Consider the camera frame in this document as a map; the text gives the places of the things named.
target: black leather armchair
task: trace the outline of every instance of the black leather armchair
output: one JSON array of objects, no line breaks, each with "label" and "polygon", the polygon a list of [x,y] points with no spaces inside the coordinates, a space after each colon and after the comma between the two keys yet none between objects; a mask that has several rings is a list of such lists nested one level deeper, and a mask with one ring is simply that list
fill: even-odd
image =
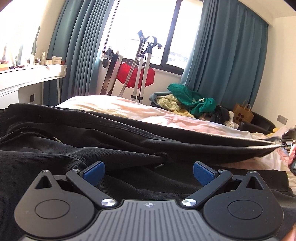
[{"label": "black leather armchair", "polygon": [[242,121],[239,124],[240,131],[249,131],[249,132],[260,132],[264,135],[272,133],[272,130],[276,127],[270,120],[265,117],[253,112],[254,118],[251,123]]}]

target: desk leg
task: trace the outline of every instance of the desk leg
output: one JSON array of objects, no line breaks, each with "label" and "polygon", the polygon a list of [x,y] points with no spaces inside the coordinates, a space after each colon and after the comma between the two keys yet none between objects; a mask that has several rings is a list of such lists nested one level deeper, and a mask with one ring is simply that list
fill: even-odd
[{"label": "desk leg", "polygon": [[61,94],[59,89],[59,79],[57,79],[57,101],[60,104],[61,103]]},{"label": "desk leg", "polygon": [[44,105],[44,100],[43,100],[43,91],[44,91],[44,82],[42,82],[42,87],[41,87],[41,105]]}]

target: bag handle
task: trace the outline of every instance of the bag handle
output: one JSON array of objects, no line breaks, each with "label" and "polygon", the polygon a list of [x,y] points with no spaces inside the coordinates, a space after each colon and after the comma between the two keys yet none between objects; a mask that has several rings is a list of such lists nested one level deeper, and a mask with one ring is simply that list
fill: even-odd
[{"label": "bag handle", "polygon": [[250,112],[252,109],[252,106],[248,103],[245,105],[244,109],[247,110],[248,112]]},{"label": "bag handle", "polygon": [[244,102],[242,103],[242,106],[246,106],[249,102],[247,100],[244,100]]}]

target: blue gripper pad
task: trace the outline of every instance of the blue gripper pad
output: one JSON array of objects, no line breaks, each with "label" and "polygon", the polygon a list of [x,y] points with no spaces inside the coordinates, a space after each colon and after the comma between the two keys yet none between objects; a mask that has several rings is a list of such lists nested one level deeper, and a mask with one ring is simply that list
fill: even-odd
[{"label": "blue gripper pad", "polygon": [[95,186],[105,174],[105,164],[97,161],[86,169],[82,170],[79,175],[88,183]]},{"label": "blue gripper pad", "polygon": [[219,173],[200,161],[193,165],[193,175],[203,186],[213,181]]}]

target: white desk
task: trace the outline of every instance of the white desk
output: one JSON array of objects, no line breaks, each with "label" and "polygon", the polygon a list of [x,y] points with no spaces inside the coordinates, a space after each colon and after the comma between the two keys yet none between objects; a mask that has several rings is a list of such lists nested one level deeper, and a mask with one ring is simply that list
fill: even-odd
[{"label": "white desk", "polygon": [[60,103],[59,79],[66,76],[66,65],[27,66],[0,71],[0,109],[13,103],[43,104],[43,83],[57,79]]}]

